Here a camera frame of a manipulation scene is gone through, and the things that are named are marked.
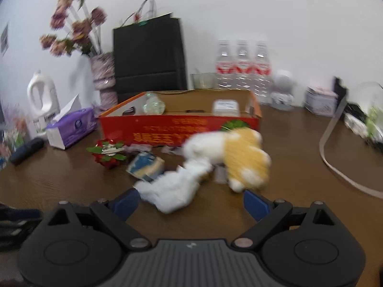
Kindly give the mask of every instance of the small box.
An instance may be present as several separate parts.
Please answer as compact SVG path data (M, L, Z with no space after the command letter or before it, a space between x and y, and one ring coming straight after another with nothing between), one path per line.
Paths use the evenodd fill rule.
M126 144L181 146L194 133L224 129L234 120L255 130L259 128L261 111L251 91L196 89L156 94L165 103L162 115L145 115L145 93L140 93L99 116L104 136ZM216 100L236 101L239 117L214 116Z
M336 110L338 95L322 88L308 87L306 90L305 107L320 116L333 116Z
M213 115L219 117L239 117L239 105L235 100L216 100L213 104Z
M140 180L151 182L163 173L165 162L150 152L140 152L126 171Z

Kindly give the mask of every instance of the white cable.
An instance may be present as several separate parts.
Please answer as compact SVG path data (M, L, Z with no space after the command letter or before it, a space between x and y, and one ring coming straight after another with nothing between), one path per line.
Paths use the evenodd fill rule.
M365 82L365 83L361 83L359 85L357 85L354 89L357 89L360 85L363 85L363 87L365 87L366 85L369 85L369 84L378 84L380 88L383 89L382 85L380 85L378 82ZM371 195L371 196L374 196L374 197L378 197L380 199L383 199L383 192L382 191L377 191L377 190L374 190L374 189L370 189L368 187L365 187L365 186L362 186L361 184L355 182L354 180L348 178L344 173L342 173L341 171L339 171L338 169L336 169L334 166L330 165L329 162L327 162L326 160L326 157L324 156L324 146L327 142L327 140L329 139L332 131L334 130L337 122L339 121L344 109L346 108L346 105L347 105L347 96L344 96L342 101L340 102L339 106L338 106L338 109L336 110L335 114L334 114L334 117L331 119L329 125L327 126L321 140L319 141L319 152L321 154L321 158L322 160L324 161L324 163L332 170L334 171L336 174L338 174L340 177L342 177L344 180L346 180L348 183L350 183L353 187L357 188L358 190L368 194L368 195Z

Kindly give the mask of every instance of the white detergent bottle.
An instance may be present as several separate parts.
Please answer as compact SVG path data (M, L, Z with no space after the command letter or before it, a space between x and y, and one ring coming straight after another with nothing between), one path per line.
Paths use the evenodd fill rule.
M39 91L41 105L36 104L36 100L33 96L33 89L35 87ZM54 83L49 76L42 75L40 71L37 71L33 74L26 93L37 135L38 137L44 137L45 128L50 121L60 113L60 105Z

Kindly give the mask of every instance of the yellow plush toy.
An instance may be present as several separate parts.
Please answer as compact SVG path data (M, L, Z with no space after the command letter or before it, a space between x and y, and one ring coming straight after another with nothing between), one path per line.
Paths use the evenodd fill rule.
M269 179L271 159L261 150L260 141L250 128L237 128L225 136L223 162L233 191L259 188Z
M271 159L261 150L262 137L250 128L195 134L183 146L186 159L207 158L224 163L228 184L235 192L260 188L269 179Z

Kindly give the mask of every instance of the orange box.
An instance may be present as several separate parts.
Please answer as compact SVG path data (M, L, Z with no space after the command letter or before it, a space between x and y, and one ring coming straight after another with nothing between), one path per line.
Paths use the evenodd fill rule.
M165 103L162 115L145 115L142 110L146 103L145 93L100 114L105 138L123 140L126 144L179 146L194 133L220 130L233 120L241 120L255 130L259 128L262 115L257 99L250 91L197 89L156 94ZM236 100L241 116L213 116L213 103L218 99Z

